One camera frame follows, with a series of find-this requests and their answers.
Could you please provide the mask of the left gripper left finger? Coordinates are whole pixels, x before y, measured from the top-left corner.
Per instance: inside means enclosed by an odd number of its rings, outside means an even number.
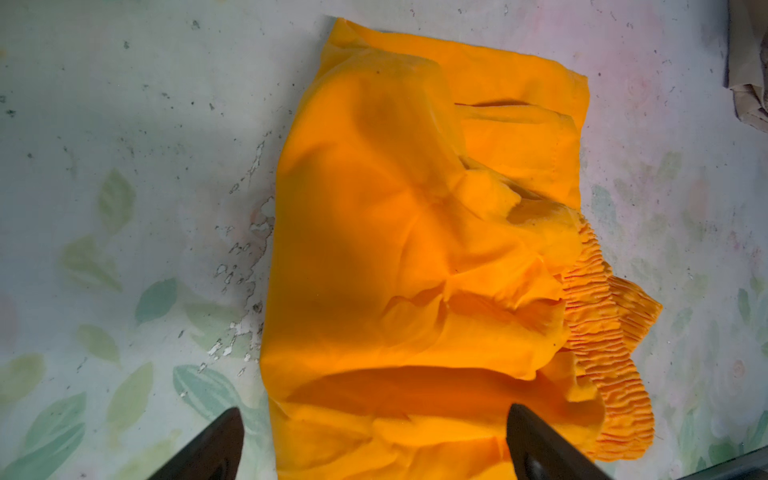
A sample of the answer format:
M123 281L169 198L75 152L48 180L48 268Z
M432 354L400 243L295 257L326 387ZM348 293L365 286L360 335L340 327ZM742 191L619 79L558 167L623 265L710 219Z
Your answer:
M231 407L176 453L149 480L232 480L241 462L245 430Z

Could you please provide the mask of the beige shorts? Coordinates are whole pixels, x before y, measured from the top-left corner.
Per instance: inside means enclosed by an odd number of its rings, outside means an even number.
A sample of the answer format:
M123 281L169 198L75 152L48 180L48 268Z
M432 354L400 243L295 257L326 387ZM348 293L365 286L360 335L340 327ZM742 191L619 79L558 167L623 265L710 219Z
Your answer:
M767 132L767 0L730 0L727 80L737 118Z

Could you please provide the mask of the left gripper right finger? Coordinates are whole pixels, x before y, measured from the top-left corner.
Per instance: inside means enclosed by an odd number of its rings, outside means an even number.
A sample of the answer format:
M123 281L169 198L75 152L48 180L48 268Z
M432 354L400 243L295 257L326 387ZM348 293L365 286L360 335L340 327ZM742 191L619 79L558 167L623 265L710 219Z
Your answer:
M509 409L506 443L518 479L609 479L598 466L524 405L513 404Z

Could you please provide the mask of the orange shorts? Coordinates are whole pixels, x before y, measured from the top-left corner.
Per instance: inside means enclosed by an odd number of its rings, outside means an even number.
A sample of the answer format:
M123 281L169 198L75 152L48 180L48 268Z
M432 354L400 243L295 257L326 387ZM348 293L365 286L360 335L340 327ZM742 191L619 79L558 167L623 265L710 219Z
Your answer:
M654 438L660 304L581 211L587 79L338 19L277 166L260 354L281 479L511 479L511 405L591 460Z

